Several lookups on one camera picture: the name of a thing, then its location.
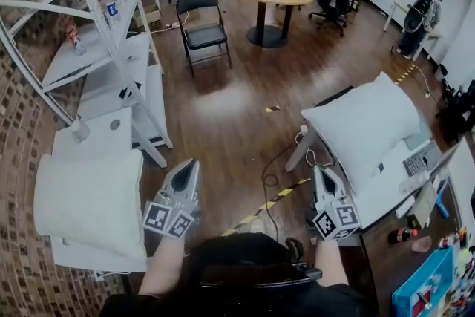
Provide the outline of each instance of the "white metal shelving unit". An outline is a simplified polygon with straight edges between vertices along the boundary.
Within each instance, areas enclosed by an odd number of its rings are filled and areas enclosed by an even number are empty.
[[[132,107],[134,143],[145,149],[160,166],[166,166],[165,159],[155,148],[163,144],[173,148],[166,128],[162,65],[146,23],[144,33],[127,38],[136,7],[145,20],[141,0],[126,0],[118,5],[120,22],[111,27],[103,18],[98,0],[86,0],[88,11],[53,5],[52,1],[0,0],[0,7],[28,9],[9,30],[0,18],[0,40],[19,70],[68,125],[74,118],[50,92],[87,75],[78,114],[88,120],[120,108]],[[87,48],[86,54],[77,56],[65,39],[43,79],[39,79],[28,67],[15,43],[15,35],[38,10],[64,13],[94,22],[79,28],[79,35]],[[152,66],[149,66],[150,53],[155,61]],[[124,90],[125,96],[121,98],[119,95]]]

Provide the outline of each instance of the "caution tape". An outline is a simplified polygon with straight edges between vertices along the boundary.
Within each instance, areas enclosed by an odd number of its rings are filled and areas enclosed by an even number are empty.
[[[263,212],[264,210],[269,210],[270,208],[272,208],[273,206],[275,206],[275,204],[280,201],[282,198],[284,198],[285,196],[289,195],[290,193],[292,193],[296,188],[298,188],[300,185],[302,185],[303,183],[306,183],[307,181],[310,181],[309,178],[305,179],[305,180],[300,180],[298,181],[296,184],[288,187],[287,189],[284,189],[282,191],[280,191],[275,197],[273,197],[273,199],[271,199],[269,202],[265,203],[264,205],[262,205],[257,211],[256,213],[254,213],[253,215],[248,215],[247,217],[245,217],[240,223],[238,223],[236,226],[234,226],[232,229],[229,229],[227,231],[225,231],[222,236],[223,237],[226,237],[228,235],[231,235],[231,234],[235,234],[237,232],[239,232],[239,229],[247,224],[250,224],[254,219],[256,219],[259,214],[261,212]]]
[[[281,108],[279,106],[273,106],[273,107],[266,107],[266,112],[276,112],[280,111]]]
[[[396,83],[396,84],[399,86],[399,84],[402,82],[402,80],[403,80],[404,78],[408,78],[410,72],[413,71],[415,68],[416,68],[416,65],[415,65],[415,64],[412,64],[412,65],[410,66],[410,68],[407,69],[407,71],[406,71],[404,74],[402,74],[396,81],[394,81],[394,83]]]

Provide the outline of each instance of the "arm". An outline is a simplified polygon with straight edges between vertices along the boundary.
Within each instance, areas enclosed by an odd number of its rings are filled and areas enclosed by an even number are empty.
[[[185,236],[162,237],[140,286],[139,295],[162,295],[175,288],[180,280]]]
[[[337,241],[317,242],[315,267],[323,272],[322,278],[318,280],[320,285],[328,287],[334,284],[348,284]]]

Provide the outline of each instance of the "white cushion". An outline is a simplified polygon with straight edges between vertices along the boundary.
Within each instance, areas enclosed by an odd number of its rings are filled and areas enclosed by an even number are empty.
[[[142,165],[137,150],[72,163],[43,155],[34,195],[36,231],[125,258],[146,258],[139,196]]]
[[[302,115],[336,156],[356,194],[399,141],[419,133],[416,107],[385,73]]]

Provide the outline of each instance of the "wooden round table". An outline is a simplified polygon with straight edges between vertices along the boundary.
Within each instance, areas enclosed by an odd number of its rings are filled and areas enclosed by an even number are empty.
[[[263,48],[279,48],[287,43],[289,33],[290,18],[295,5],[308,4],[313,0],[257,0],[258,19],[256,26],[247,32],[247,39],[255,45]],[[284,26],[282,30],[273,25],[265,25],[267,3],[282,4],[286,6]]]

